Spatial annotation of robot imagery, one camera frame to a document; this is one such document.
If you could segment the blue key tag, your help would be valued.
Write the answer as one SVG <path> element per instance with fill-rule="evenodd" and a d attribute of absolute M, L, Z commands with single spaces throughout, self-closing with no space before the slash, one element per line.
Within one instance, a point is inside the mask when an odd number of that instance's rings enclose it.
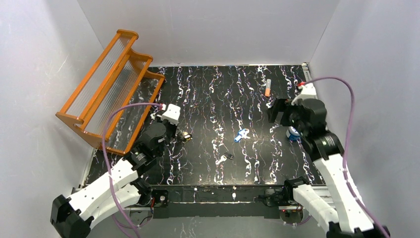
<path fill-rule="evenodd" d="M 240 142 L 243 138 L 244 138 L 244 135 L 243 135 L 243 134 L 238 133 L 238 134 L 235 136 L 235 138 L 234 138 L 234 142 L 235 142 L 235 143 L 238 143 L 238 142 Z"/>
<path fill-rule="evenodd" d="M 238 135 L 241 136 L 241 138 L 248 138 L 249 129 L 242 129 L 238 132 Z"/>

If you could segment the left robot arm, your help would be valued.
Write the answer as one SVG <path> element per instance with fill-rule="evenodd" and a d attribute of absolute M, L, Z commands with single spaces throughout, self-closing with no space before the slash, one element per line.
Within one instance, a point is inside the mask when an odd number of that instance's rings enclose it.
<path fill-rule="evenodd" d="M 157 164 L 171 139 L 177 122 L 157 120 L 141 134 L 131 151 L 87 187 L 52 202 L 50 223 L 62 238 L 85 238 L 103 219 L 123 208 L 145 203 L 152 192 L 141 178 Z"/>

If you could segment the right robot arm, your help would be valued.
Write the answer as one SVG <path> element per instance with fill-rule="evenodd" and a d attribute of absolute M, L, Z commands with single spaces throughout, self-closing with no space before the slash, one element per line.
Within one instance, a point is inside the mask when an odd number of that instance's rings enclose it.
<path fill-rule="evenodd" d="M 276 99 L 267 110 L 273 123 L 282 113 L 280 124 L 293 127 L 301 143 L 321 173 L 333 204 L 318 195 L 303 177 L 284 182 L 282 195 L 286 201 L 295 201 L 307 209 L 328 238 L 388 238 L 386 226 L 375 221 L 363 210 L 356 189 L 350 188 L 351 177 L 344 165 L 344 148 L 339 138 L 327 129 L 327 110 L 318 99 Z"/>

